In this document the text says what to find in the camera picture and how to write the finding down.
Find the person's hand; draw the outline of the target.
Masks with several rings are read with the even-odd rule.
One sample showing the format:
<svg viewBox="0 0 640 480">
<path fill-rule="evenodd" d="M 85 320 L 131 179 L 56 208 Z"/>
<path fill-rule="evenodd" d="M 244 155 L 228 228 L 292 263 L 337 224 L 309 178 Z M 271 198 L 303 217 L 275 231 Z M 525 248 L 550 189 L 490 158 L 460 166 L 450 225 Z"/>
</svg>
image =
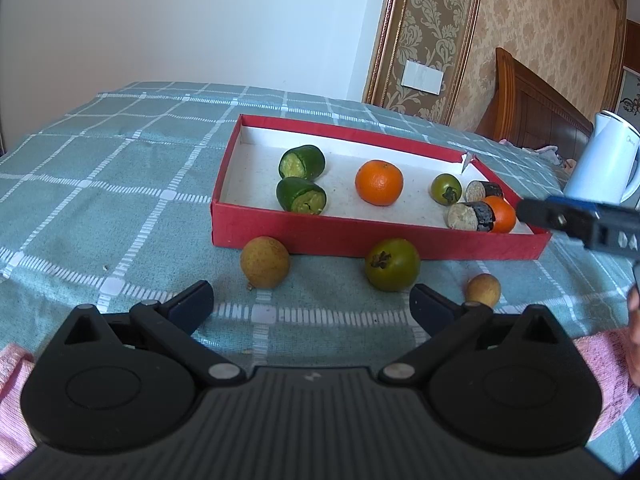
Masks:
<svg viewBox="0 0 640 480">
<path fill-rule="evenodd" d="M 639 291 L 632 286 L 627 296 L 628 344 L 626 360 L 631 381 L 640 387 L 640 310 Z"/>
</svg>

